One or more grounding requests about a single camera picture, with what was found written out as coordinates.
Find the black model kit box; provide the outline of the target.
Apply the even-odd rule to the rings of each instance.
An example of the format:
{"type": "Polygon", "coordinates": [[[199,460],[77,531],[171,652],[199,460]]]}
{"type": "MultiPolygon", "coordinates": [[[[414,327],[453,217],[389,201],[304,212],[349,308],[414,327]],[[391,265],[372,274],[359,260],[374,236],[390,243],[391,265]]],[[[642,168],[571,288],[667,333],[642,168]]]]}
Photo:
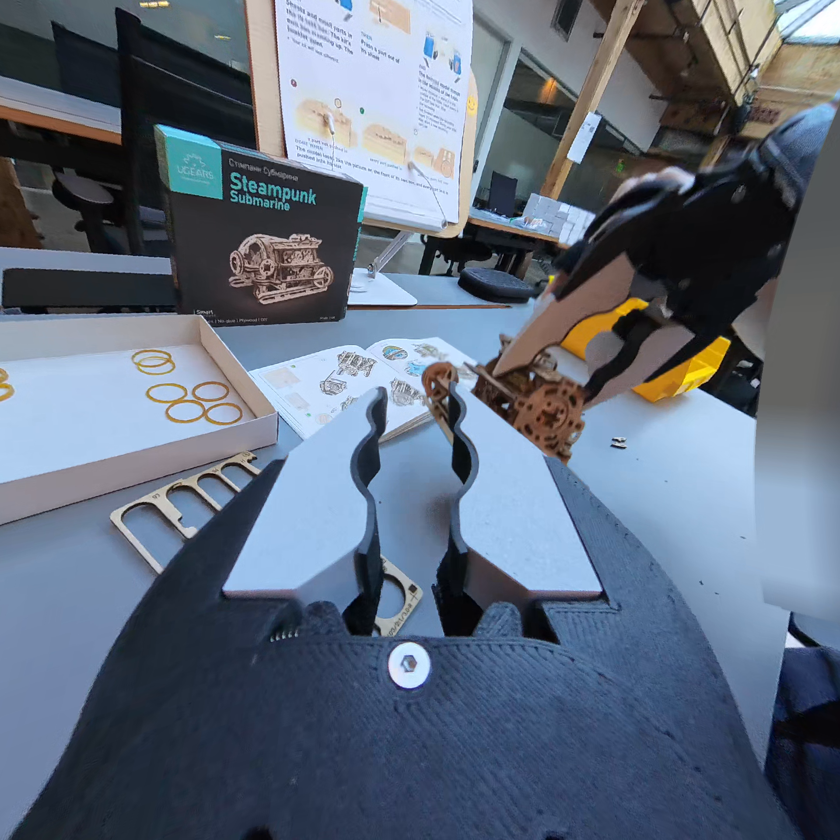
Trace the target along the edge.
{"type": "Polygon", "coordinates": [[[178,312],[216,327],[344,317],[360,182],[166,125],[154,140],[178,312]]]}

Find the black stool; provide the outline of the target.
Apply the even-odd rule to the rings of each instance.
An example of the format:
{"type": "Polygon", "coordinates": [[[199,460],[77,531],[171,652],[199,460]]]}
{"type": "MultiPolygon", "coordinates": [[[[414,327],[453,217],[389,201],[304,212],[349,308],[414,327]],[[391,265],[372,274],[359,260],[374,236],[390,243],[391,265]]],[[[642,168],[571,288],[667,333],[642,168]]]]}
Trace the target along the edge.
{"type": "Polygon", "coordinates": [[[115,218],[114,196],[88,178],[57,170],[53,175],[51,192],[62,205],[79,213],[76,229],[86,236],[90,252],[125,256],[122,242],[106,225],[115,218]]]}

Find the stack of small white boxes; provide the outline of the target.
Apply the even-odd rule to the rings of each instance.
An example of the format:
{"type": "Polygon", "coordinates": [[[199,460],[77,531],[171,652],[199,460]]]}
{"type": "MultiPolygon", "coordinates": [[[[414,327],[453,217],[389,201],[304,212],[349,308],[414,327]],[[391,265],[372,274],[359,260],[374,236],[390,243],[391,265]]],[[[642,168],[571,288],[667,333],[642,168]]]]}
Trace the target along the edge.
{"type": "Polygon", "coordinates": [[[562,245],[574,245],[584,236],[595,214],[548,196],[531,193],[519,226],[534,234],[547,235],[562,245]]]}

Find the person's dark trousers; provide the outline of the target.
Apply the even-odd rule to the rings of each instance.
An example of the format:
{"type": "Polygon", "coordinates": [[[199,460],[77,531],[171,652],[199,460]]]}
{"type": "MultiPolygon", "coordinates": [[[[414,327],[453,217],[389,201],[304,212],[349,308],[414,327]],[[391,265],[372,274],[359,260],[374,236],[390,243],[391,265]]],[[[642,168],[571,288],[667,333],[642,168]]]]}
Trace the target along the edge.
{"type": "Polygon", "coordinates": [[[839,838],[838,625],[791,614],[764,774],[806,839],[839,838]]]}

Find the laminated instruction sheet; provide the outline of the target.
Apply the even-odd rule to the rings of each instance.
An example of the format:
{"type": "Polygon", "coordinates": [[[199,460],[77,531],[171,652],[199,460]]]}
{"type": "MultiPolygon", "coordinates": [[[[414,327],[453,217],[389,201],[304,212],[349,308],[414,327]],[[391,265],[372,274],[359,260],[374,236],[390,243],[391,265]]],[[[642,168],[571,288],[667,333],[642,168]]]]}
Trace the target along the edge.
{"type": "Polygon", "coordinates": [[[275,15],[288,157],[361,182],[366,219],[455,225],[473,3],[279,1],[275,15]]]}

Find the empty wooden part frame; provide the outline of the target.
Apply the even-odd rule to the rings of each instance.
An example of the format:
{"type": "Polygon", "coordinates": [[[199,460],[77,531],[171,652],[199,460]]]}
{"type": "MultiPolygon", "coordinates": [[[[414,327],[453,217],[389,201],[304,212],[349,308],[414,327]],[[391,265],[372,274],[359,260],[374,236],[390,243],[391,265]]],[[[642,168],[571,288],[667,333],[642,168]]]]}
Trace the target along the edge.
{"type": "MultiPolygon", "coordinates": [[[[241,492],[241,487],[235,484],[225,475],[226,469],[237,468],[248,473],[252,478],[259,476],[261,470],[255,465],[256,455],[249,451],[240,452],[230,456],[215,465],[205,467],[192,476],[181,478],[172,483],[162,486],[145,496],[132,501],[110,513],[110,522],[119,530],[126,541],[133,547],[154,574],[161,574],[163,566],[145,547],[140,539],[133,533],[125,523],[125,516],[129,511],[136,508],[148,507],[160,513],[168,525],[175,530],[182,541],[191,539],[197,534],[195,527],[185,527],[183,524],[183,513],[170,499],[170,495],[177,490],[187,491],[198,497],[202,503],[213,512],[221,511],[223,505],[216,501],[202,487],[203,480],[217,480],[224,484],[234,495],[241,492]]],[[[399,570],[385,556],[381,557],[381,565],[384,577],[387,581],[394,583],[402,592],[403,604],[399,611],[393,616],[377,616],[374,620],[374,630],[380,636],[393,637],[402,631],[408,618],[415,612],[423,600],[424,591],[412,581],[404,572],[399,570]]]]}

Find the shallow white cardboard tray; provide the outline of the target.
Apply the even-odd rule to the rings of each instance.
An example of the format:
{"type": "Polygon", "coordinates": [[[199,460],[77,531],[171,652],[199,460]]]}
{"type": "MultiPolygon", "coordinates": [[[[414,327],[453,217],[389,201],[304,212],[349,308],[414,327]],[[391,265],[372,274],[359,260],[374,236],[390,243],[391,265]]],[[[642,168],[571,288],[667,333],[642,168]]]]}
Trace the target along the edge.
{"type": "Polygon", "coordinates": [[[2,316],[1,343],[2,524],[277,441],[200,316],[2,316]]]}

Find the instruction poster on stand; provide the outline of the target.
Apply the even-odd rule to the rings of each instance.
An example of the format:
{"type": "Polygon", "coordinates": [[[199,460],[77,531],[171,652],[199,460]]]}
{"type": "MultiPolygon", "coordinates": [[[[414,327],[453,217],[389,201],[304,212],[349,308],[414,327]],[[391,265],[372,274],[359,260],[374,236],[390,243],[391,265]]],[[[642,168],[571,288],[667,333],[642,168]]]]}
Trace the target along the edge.
{"type": "MultiPolygon", "coordinates": [[[[281,112],[275,2],[244,1],[244,8],[257,147],[270,157],[288,162],[281,112]]],[[[458,181],[458,221],[454,224],[441,224],[435,219],[422,219],[404,211],[393,216],[375,210],[364,216],[364,224],[440,238],[454,238],[463,232],[471,208],[469,193],[477,120],[476,108],[468,106],[467,111],[462,150],[459,153],[462,166],[458,181]]]]}

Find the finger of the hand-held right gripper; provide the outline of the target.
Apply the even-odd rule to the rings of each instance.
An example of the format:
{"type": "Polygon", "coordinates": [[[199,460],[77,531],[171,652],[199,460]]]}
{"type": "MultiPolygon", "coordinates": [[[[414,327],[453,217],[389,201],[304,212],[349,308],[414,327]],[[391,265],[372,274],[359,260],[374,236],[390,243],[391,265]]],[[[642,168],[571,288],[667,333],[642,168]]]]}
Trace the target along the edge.
{"type": "Polygon", "coordinates": [[[650,280],[639,276],[626,257],[616,257],[593,273],[577,269],[562,291],[547,290],[538,300],[500,353],[494,372],[505,375],[529,366],[541,352],[561,344],[577,324],[632,297],[650,298],[650,280]]]}
{"type": "Polygon", "coordinates": [[[661,308],[631,310],[586,345],[586,401],[604,403],[645,383],[694,337],[661,308]]]}

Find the group of yellow rubber bands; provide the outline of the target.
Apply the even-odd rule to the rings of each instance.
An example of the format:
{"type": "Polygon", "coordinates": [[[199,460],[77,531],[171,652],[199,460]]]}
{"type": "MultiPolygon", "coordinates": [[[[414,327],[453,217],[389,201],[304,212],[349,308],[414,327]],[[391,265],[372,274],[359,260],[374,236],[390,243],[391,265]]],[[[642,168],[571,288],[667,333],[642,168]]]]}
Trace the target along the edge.
{"type": "Polygon", "coordinates": [[[230,427],[253,412],[195,345],[2,361],[3,424],[12,416],[138,424],[149,431],[230,427]]]}

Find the wooden support post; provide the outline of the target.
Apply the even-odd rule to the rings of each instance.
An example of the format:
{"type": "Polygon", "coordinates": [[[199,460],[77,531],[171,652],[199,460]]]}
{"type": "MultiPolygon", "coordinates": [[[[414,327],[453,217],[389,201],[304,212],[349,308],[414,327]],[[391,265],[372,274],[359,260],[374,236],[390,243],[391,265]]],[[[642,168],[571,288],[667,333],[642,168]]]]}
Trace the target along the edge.
{"type": "Polygon", "coordinates": [[[540,190],[542,196],[548,196],[553,200],[559,198],[562,187],[571,172],[572,160],[569,157],[571,146],[587,115],[597,110],[616,63],[645,4],[646,1],[617,1],[615,3],[602,42],[586,74],[558,150],[543,181],[540,190]]]}

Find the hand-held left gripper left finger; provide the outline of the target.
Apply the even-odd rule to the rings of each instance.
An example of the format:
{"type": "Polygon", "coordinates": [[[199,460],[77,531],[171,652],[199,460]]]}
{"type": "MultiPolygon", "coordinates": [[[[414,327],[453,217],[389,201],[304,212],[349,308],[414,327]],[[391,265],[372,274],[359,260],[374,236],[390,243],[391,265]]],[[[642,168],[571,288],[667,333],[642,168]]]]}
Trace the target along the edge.
{"type": "Polygon", "coordinates": [[[387,392],[376,386],[292,449],[223,591],[300,606],[330,602],[373,634],[384,571],[369,485],[381,467],[387,392]]]}

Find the black computer monitor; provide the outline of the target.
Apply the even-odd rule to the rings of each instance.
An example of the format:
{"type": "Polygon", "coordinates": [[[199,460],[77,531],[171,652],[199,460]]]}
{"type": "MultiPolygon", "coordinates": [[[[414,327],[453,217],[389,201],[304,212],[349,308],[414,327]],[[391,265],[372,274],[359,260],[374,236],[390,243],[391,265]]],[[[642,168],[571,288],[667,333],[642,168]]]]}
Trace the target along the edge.
{"type": "Polygon", "coordinates": [[[493,171],[487,198],[487,210],[511,218],[516,214],[518,179],[493,171]]]}

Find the open instruction booklet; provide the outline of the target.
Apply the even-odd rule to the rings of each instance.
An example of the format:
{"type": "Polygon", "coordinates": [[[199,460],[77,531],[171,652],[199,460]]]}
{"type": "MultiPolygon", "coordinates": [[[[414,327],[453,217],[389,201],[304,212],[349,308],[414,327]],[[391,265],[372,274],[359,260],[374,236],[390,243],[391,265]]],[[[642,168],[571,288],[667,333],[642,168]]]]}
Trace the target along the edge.
{"type": "Polygon", "coordinates": [[[375,387],[387,392],[382,441],[432,420],[425,403],[424,370],[451,363],[458,379],[476,382],[476,361],[440,338],[384,339],[368,348],[346,344],[250,372],[278,414],[308,439],[375,387]]]}

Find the wooden submarine model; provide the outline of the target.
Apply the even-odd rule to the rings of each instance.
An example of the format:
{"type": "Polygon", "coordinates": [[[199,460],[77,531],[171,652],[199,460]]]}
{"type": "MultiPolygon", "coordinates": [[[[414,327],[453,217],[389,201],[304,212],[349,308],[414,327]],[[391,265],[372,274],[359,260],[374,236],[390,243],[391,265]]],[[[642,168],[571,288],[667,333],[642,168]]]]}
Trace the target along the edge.
{"type": "Polygon", "coordinates": [[[571,448],[585,425],[582,413],[586,402],[583,386],[557,371],[557,363],[546,350],[524,367],[498,374],[501,355],[485,365],[436,361],[425,368],[422,384],[426,405],[436,423],[444,430],[453,446],[454,469],[466,478],[469,464],[466,445],[458,443],[454,432],[455,419],[450,410],[458,410],[450,395],[452,385],[465,384],[467,374],[475,382],[471,393],[493,413],[515,428],[540,451],[568,463],[571,448]]]}

